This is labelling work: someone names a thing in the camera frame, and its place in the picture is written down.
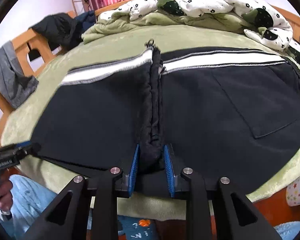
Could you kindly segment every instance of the gray cloth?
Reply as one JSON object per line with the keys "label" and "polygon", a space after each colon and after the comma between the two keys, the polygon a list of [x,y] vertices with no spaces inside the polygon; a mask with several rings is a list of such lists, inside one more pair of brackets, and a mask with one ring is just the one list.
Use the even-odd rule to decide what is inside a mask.
{"label": "gray cloth", "polygon": [[0,93],[18,108],[38,85],[34,76],[25,77],[11,41],[0,48]]}

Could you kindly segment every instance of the metal screw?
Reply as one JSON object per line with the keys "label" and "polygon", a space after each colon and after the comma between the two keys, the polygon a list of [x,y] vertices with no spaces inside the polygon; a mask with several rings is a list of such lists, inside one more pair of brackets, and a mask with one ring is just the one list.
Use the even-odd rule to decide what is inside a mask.
{"label": "metal screw", "polygon": [[111,172],[112,174],[118,174],[118,173],[120,172],[120,168],[118,168],[118,167],[113,167],[113,168],[110,170],[110,172]]}
{"label": "metal screw", "polygon": [[221,181],[221,183],[223,183],[223,184],[229,184],[229,183],[230,183],[230,179],[227,178],[227,177],[222,177],[222,178],[220,179],[220,181]]}
{"label": "metal screw", "polygon": [[82,177],[82,176],[75,176],[75,177],[73,178],[73,181],[74,181],[75,183],[80,183],[82,180],[83,180],[83,177]]}
{"label": "metal screw", "polygon": [[184,168],[184,169],[183,169],[183,172],[184,172],[185,174],[191,174],[191,173],[193,172],[193,169],[191,169],[191,168]]}

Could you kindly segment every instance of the blue gripper pad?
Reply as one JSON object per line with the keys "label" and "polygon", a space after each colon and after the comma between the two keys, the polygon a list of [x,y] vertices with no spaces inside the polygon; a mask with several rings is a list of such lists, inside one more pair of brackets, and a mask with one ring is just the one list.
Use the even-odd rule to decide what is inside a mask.
{"label": "blue gripper pad", "polygon": [[168,189],[170,192],[170,196],[174,197],[174,194],[175,194],[174,173],[173,173],[172,163],[171,163],[171,159],[170,159],[170,153],[169,153],[167,145],[164,146],[163,156],[164,156],[164,166],[166,168],[166,174],[167,174]]}
{"label": "blue gripper pad", "polygon": [[134,157],[131,165],[131,170],[129,172],[129,187],[128,187],[128,193],[131,197],[132,192],[134,190],[134,185],[136,183],[137,178],[137,171],[138,171],[138,161],[139,161],[139,154],[140,154],[140,147],[137,144],[136,150],[134,152]]}

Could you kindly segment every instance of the green bed sheet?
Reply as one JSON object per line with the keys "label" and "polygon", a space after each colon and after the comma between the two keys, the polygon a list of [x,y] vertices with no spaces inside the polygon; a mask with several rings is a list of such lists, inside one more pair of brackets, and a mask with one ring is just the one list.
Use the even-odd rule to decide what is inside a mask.
{"label": "green bed sheet", "polygon": [[[28,140],[50,98],[67,71],[73,67],[95,62],[119,60],[143,51],[144,44],[154,39],[162,52],[202,46],[256,48],[280,54],[241,34],[186,25],[144,26],[108,35],[88,44],[81,43],[51,61],[39,75],[37,90],[8,118],[1,144]],[[64,168],[34,157],[27,157],[19,165],[28,177],[54,192],[60,190],[76,175]],[[270,197],[300,176],[300,149],[295,156],[268,182],[248,195],[251,201]],[[118,198],[118,214],[149,219],[185,219],[186,203],[134,194],[130,199]]]}

